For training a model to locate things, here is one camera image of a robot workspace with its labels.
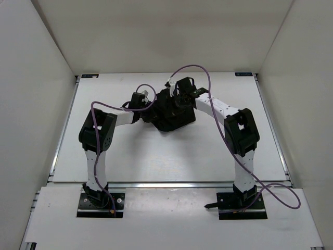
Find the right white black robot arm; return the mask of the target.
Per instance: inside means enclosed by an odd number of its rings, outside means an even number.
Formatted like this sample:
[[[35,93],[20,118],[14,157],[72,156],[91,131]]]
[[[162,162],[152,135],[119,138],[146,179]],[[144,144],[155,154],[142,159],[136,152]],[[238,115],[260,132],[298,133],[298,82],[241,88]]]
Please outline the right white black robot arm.
[[[223,126],[222,139],[235,161],[235,180],[230,202],[234,204],[235,211],[250,207],[257,195],[253,159],[260,140],[251,110],[238,109],[224,103],[212,96],[210,90],[196,88],[189,77],[177,82],[168,79],[165,86],[176,104],[181,107],[192,105],[214,118],[219,130]]]

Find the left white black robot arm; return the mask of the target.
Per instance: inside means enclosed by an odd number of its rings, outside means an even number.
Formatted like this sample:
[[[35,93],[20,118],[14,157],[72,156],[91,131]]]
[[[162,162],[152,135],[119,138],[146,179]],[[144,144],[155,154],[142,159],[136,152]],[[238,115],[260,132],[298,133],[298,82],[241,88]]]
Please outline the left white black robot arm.
[[[106,179],[106,151],[111,146],[117,126],[133,124],[140,119],[156,101],[147,99],[147,92],[134,92],[131,100],[122,107],[112,107],[99,101],[91,103],[90,111],[79,132],[79,142],[87,159],[88,180],[83,190],[89,201],[98,208],[110,206],[116,211],[114,198],[108,191]]]

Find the black pleated skirt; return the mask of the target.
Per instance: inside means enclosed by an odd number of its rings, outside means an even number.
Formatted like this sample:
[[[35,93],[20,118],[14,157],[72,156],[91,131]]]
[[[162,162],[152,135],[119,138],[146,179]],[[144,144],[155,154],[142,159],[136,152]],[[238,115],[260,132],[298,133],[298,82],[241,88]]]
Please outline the black pleated skirt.
[[[142,119],[159,131],[170,132],[196,121],[196,116],[192,106],[177,107],[174,96],[170,96],[168,89],[163,89]]]

